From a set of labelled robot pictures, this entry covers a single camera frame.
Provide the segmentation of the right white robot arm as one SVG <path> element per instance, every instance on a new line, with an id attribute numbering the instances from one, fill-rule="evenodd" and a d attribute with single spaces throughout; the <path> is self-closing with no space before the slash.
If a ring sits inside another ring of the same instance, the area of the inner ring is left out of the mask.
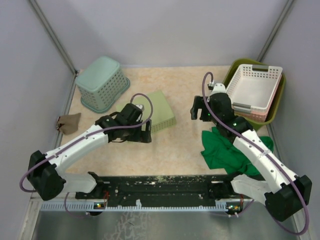
<path id="1" fill-rule="evenodd" d="M 253 179 L 247 173 L 238 172 L 223 185 L 223 192 L 229 198 L 243 194 L 263 204 L 268 213 L 283 222 L 299 211 L 304 211 L 309 221 L 308 204 L 312 181 L 298 176 L 286 167 L 263 143 L 253 126 L 232 109 L 231 99 L 222 83 L 209 83 L 208 96 L 195 96 L 190 110 L 191 119 L 213 122 L 219 137 L 240 151 L 262 176 Z"/>

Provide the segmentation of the light green shallow basket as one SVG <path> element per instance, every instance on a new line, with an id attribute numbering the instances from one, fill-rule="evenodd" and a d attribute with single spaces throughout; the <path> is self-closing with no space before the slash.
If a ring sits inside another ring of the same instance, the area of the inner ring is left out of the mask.
<path id="1" fill-rule="evenodd" d="M 159 133 L 162 130 L 173 127 L 177 124 L 175 114 L 167 101 L 164 93 L 161 90 L 157 90 L 147 94 L 153 105 L 153 114 L 150 118 L 151 136 Z M 144 96 L 136 96 L 133 101 L 135 105 L 143 105 L 144 111 L 142 115 L 142 121 L 145 121 L 150 116 L 151 107 L 149 101 Z"/>

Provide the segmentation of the white perforated basket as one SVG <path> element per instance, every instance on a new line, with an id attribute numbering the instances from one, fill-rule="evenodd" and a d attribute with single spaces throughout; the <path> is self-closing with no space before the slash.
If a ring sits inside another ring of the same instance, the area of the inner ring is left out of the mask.
<path id="1" fill-rule="evenodd" d="M 262 115 L 267 112 L 282 72 L 280 66 L 239 65 L 226 88 L 233 109 L 245 114 Z"/>

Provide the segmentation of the teal perforated plastic basket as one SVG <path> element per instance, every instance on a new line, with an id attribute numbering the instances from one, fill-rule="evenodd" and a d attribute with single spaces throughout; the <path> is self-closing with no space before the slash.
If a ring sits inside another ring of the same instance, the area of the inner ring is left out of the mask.
<path id="1" fill-rule="evenodd" d="M 120 63 L 107 56 L 91 63 L 79 74 L 75 84 L 81 103 L 98 114 L 107 112 L 131 85 Z"/>

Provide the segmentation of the pink perforated basket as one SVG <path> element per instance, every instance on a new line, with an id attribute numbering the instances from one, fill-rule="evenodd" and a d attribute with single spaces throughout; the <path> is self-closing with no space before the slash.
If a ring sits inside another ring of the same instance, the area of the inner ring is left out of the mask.
<path id="1" fill-rule="evenodd" d="M 237 73 L 227 87 L 235 113 L 263 123 L 269 119 L 278 101 L 280 74 Z"/>

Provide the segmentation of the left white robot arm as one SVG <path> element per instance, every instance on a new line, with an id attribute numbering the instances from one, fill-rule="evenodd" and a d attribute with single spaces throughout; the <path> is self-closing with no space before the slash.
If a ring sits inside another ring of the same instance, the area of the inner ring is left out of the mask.
<path id="1" fill-rule="evenodd" d="M 144 106 L 128 103 L 120 112 L 100 117 L 84 133 L 66 144 L 31 154 L 27 180 L 44 201 L 62 193 L 84 193 L 97 199 L 103 195 L 101 178 L 94 172 L 67 173 L 67 169 L 88 153 L 116 139 L 150 143 L 151 119 L 142 120 Z"/>

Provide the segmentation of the olive green large tub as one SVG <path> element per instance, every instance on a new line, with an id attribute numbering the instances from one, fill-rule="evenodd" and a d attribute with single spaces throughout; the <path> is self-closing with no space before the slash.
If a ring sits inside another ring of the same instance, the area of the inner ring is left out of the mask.
<path id="1" fill-rule="evenodd" d="M 245 117 L 257 131 L 274 120 L 286 76 L 280 66 L 239 58 L 231 64 L 223 84 L 235 114 Z"/>

